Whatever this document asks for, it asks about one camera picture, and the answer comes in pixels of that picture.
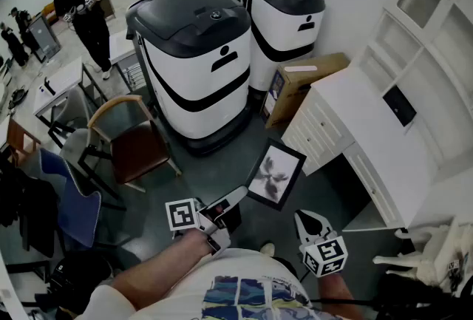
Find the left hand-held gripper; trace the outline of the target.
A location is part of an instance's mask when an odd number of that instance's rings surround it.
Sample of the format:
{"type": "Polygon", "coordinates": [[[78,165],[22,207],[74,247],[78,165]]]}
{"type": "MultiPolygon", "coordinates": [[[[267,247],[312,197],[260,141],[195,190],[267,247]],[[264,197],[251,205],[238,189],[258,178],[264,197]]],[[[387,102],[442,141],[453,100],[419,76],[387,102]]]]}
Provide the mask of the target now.
{"type": "Polygon", "coordinates": [[[205,205],[198,198],[167,202],[166,215],[173,237],[195,228],[206,235],[206,241],[212,249],[211,255],[219,256],[231,245],[228,227],[222,217],[247,193],[248,189],[241,185],[210,205],[205,205]]]}

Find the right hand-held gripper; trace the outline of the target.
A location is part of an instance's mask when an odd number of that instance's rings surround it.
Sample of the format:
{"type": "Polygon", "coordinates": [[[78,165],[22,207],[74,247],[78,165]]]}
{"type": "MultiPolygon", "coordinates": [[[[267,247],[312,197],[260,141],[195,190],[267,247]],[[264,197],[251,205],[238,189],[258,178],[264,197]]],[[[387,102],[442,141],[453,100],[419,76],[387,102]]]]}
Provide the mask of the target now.
{"type": "Polygon", "coordinates": [[[302,262],[316,277],[324,277],[338,273],[344,268],[348,251],[343,237],[336,231],[326,236],[317,236],[313,241],[307,241],[306,230],[332,230],[328,220],[320,214],[308,210],[296,210],[294,214],[296,234],[302,245],[302,262]]]}

